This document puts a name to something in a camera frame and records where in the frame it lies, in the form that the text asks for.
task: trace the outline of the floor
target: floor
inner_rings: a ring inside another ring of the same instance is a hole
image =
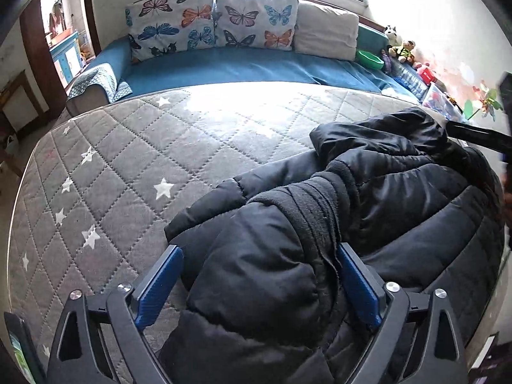
[[[52,127],[54,121],[48,123],[29,136],[25,137],[20,142],[19,151],[15,159],[21,169],[25,169],[29,161],[30,154],[34,149],[37,141],[44,136]],[[9,238],[9,226],[11,224],[11,214],[18,187],[20,185],[20,178],[16,176],[9,168],[3,163],[0,165],[0,313],[10,311],[9,298],[7,290],[7,243]],[[4,322],[0,322],[0,339],[3,342],[9,342],[9,336],[5,329]]]

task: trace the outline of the quilted bedspread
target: quilted bedspread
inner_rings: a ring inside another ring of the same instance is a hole
[[[343,88],[251,82],[173,89],[64,120],[32,153],[9,238],[12,311],[27,320],[43,364],[69,293],[101,293],[149,268],[179,210],[226,178],[310,149],[318,124],[409,106]],[[175,287],[145,330],[154,349],[177,324],[184,293]],[[112,331],[104,334],[130,381]]]

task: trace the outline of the metal screw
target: metal screw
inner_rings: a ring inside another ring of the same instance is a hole
[[[436,293],[436,296],[441,299],[444,299],[446,296],[448,296],[448,294],[443,289],[436,289],[434,293]]]
[[[400,286],[395,282],[387,282],[386,289],[388,289],[390,292],[396,293],[400,290]]]
[[[121,283],[119,286],[117,286],[117,290],[120,292],[129,292],[132,289],[132,285],[129,283]]]
[[[71,300],[80,299],[80,297],[82,297],[82,291],[81,291],[81,290],[73,290],[73,291],[69,294],[69,298],[70,298]]]

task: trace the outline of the white cushion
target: white cushion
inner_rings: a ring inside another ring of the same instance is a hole
[[[353,61],[358,31],[357,14],[301,0],[294,38],[295,51]]]
[[[213,0],[141,0],[126,7],[132,57],[215,46]]]
[[[291,50],[299,0],[216,0],[217,46]]]

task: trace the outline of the black puffer jacket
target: black puffer jacket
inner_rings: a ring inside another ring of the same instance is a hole
[[[160,360],[174,383],[344,382],[364,334],[334,248],[385,281],[445,289],[465,342],[503,250],[496,175],[417,108],[311,132],[316,151],[226,180],[166,227],[186,310]]]

